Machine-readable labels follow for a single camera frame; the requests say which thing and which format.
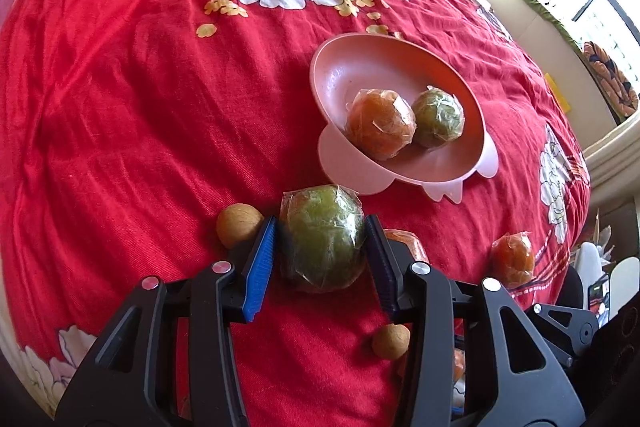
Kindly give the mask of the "brown longan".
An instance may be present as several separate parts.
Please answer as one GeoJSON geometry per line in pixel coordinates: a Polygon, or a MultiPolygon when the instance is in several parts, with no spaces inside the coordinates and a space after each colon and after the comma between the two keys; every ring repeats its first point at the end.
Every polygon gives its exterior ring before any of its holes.
{"type": "Polygon", "coordinates": [[[405,325],[381,326],[372,336],[372,350],[382,360],[396,361],[408,351],[410,336],[410,329],[405,325]]]}
{"type": "Polygon", "coordinates": [[[247,204],[232,204],[221,210],[217,217],[216,232],[220,243],[231,249],[255,236],[264,216],[247,204]]]}

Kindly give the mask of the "orange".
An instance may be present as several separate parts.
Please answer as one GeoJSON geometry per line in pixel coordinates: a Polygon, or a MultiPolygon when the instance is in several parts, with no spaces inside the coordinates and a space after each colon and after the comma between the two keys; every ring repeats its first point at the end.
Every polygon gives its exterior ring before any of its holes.
{"type": "Polygon", "coordinates": [[[518,288],[534,277],[535,254],[528,232],[504,234],[490,248],[490,275],[506,289],[518,288]]]}
{"type": "Polygon", "coordinates": [[[408,102],[393,90],[362,89],[347,114],[345,134],[363,154],[387,160],[409,145],[416,118],[408,102]]]}
{"type": "Polygon", "coordinates": [[[430,262],[430,260],[428,260],[426,251],[416,234],[398,229],[385,229],[384,234],[386,236],[386,239],[389,239],[390,241],[396,241],[405,244],[409,248],[409,251],[412,254],[414,260],[425,263],[430,262]]]}

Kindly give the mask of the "large green fruit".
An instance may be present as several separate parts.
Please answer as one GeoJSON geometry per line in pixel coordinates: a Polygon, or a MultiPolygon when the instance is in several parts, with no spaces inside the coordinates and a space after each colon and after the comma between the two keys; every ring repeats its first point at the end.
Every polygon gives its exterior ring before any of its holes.
{"type": "Polygon", "coordinates": [[[366,216],[355,193],[326,184],[285,193],[280,208],[283,273],[306,291],[338,291],[363,270],[366,216]]]}

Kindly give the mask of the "wrapped orange front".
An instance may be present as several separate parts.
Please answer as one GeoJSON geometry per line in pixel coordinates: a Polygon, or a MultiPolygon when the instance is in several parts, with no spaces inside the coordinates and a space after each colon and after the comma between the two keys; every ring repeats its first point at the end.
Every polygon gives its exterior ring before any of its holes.
{"type": "Polygon", "coordinates": [[[534,277],[535,254],[528,232],[504,234],[490,248],[490,275],[506,289],[518,288],[534,277]]]}

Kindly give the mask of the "yellow paper note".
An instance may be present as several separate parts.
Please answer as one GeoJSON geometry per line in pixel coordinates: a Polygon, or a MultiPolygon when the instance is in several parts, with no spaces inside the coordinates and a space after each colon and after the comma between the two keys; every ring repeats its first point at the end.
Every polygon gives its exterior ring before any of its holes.
{"type": "Polygon", "coordinates": [[[568,103],[567,99],[565,98],[564,94],[561,92],[555,80],[550,74],[548,74],[548,72],[544,74],[544,80],[546,80],[547,86],[551,90],[553,94],[553,98],[555,99],[556,103],[558,103],[559,106],[561,107],[562,112],[564,114],[570,113],[572,106],[570,106],[570,103],[568,103]]]}

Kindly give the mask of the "orange patterned cushion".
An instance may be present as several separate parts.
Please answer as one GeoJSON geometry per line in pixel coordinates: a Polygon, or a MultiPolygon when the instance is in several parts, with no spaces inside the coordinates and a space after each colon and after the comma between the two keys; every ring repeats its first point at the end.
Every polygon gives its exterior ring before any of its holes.
{"type": "Polygon", "coordinates": [[[638,95],[612,57],[592,41],[584,43],[582,54],[596,72],[598,83],[616,115],[622,119],[634,115],[639,107],[638,95]]]}

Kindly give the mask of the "wrapped green fruit in bowl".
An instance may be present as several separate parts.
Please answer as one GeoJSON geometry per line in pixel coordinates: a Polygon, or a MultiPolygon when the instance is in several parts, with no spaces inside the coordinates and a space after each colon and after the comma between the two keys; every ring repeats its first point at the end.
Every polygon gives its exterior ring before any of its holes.
{"type": "Polygon", "coordinates": [[[465,125],[464,109],[452,94],[427,86],[411,105],[416,118],[413,142],[424,148],[456,141],[465,125]]]}

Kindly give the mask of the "wrapped orange in bowl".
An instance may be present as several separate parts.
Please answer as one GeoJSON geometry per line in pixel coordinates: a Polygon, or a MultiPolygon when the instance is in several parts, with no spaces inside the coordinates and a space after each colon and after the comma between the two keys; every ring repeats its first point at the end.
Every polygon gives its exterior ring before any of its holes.
{"type": "Polygon", "coordinates": [[[387,160],[409,145],[416,118],[408,102],[393,90],[362,89],[347,114],[345,134],[363,154],[387,160]]]}

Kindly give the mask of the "red floral bedspread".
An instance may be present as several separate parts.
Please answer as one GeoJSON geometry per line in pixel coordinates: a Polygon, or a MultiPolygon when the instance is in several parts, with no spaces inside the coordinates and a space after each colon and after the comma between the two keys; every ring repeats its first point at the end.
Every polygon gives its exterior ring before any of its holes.
{"type": "Polygon", "coordinates": [[[582,150],[538,66],[473,0],[15,0],[1,23],[1,349],[44,413],[142,277],[222,257],[224,207],[275,212],[324,182],[309,64],[346,32],[450,64],[499,155],[457,204],[397,182],[364,209],[471,283],[495,239],[528,232],[535,277],[515,300],[558,298],[588,215],[582,150]]]}

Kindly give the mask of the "pink plastic fruit bowl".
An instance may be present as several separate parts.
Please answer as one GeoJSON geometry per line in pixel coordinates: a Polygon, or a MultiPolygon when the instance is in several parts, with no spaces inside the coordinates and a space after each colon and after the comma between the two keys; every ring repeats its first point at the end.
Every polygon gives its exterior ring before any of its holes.
{"type": "Polygon", "coordinates": [[[451,66],[420,46],[390,36],[339,35],[314,52],[309,79],[326,118],[320,165],[335,184],[373,195],[401,181],[420,186],[435,202],[457,204],[465,180],[498,172],[497,147],[476,96],[451,66]],[[431,106],[455,109],[464,123],[456,139],[424,147],[416,141],[411,105],[431,88],[446,94],[431,106]]]}

